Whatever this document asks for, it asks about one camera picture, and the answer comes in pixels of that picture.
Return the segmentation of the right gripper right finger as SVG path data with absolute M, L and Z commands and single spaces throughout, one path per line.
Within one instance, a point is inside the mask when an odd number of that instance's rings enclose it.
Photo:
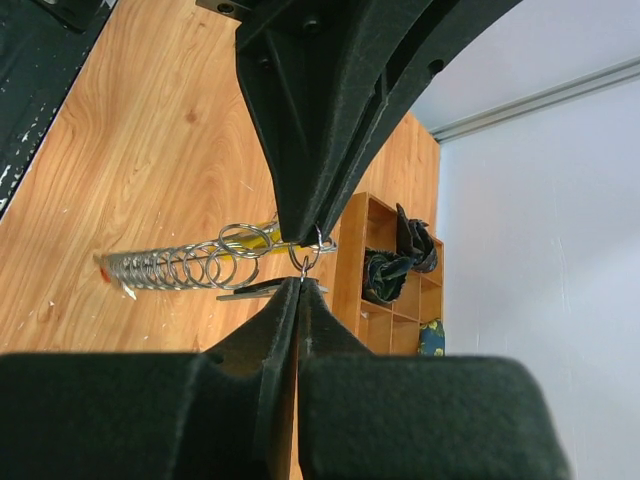
M 543 392 L 521 363 L 369 351 L 305 281 L 298 453 L 307 479 L 567 479 Z

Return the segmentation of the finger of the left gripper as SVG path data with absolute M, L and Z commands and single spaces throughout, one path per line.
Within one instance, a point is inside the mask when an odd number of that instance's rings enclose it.
M 370 1 L 255 1 L 236 31 L 236 75 L 273 182 L 286 241 L 312 243 L 336 167 L 323 132 L 350 22 Z
M 319 229 L 328 236 L 370 163 L 431 81 L 513 1 L 370 1 L 350 22 L 323 141 Z

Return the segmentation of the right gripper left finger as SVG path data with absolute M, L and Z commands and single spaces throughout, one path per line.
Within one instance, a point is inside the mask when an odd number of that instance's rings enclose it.
M 1 359 L 5 479 L 285 479 L 300 283 L 213 348 Z

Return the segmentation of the key with black tag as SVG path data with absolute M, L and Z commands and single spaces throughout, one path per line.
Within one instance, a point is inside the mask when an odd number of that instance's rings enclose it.
M 249 254 L 243 254 L 242 259 L 255 259 L 257 260 L 263 255 L 280 254 L 286 252 L 291 263 L 295 269 L 300 273 L 300 281 L 303 282 L 309 274 L 309 271 L 316 265 L 319 257 L 325 253 L 322 246 L 312 246 L 310 248 L 313 259 L 310 260 L 306 255 L 302 261 L 300 261 L 296 253 L 302 250 L 302 247 L 289 245 L 288 247 L 280 246 L 270 251 L 261 249 L 257 255 L 250 256 Z M 235 300 L 252 299 L 252 298 L 268 298 L 276 293 L 281 284 L 286 280 L 285 277 L 277 277 L 274 279 L 245 285 L 242 287 L 234 288 L 231 294 L 218 295 L 216 299 L 222 302 L 230 302 Z

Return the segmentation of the wooden compartment tray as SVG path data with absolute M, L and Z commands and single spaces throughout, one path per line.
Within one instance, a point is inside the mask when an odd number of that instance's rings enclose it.
M 443 356 L 444 244 L 369 193 L 341 220 L 334 315 L 377 354 Z

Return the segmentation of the blue yellow patterned tie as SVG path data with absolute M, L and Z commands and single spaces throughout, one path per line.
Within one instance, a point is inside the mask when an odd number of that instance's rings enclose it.
M 444 356 L 446 337 L 443 322 L 436 318 L 422 324 L 419 333 L 418 354 L 424 356 Z

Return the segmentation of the dark rolled tie centre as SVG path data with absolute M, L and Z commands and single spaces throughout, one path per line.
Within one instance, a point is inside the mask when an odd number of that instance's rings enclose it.
M 378 305 L 395 302 L 401 295 L 412 266 L 409 257 L 366 248 L 361 298 Z

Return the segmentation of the dark rolled tie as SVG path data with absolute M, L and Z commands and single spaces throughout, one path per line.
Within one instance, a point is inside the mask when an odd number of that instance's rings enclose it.
M 433 272 L 438 266 L 439 256 L 428 224 L 421 219 L 409 218 L 399 203 L 396 211 L 396 252 L 412 260 L 414 271 L 423 274 Z
M 401 295 L 412 266 L 409 257 L 366 248 L 361 298 L 378 305 L 395 302 Z

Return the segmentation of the dark rolled tie left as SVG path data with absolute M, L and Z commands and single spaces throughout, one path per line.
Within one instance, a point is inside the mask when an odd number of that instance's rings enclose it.
M 409 218 L 399 203 L 396 211 L 396 252 L 412 260 L 414 271 L 423 274 L 433 272 L 438 266 L 439 256 L 428 224 L 421 219 Z

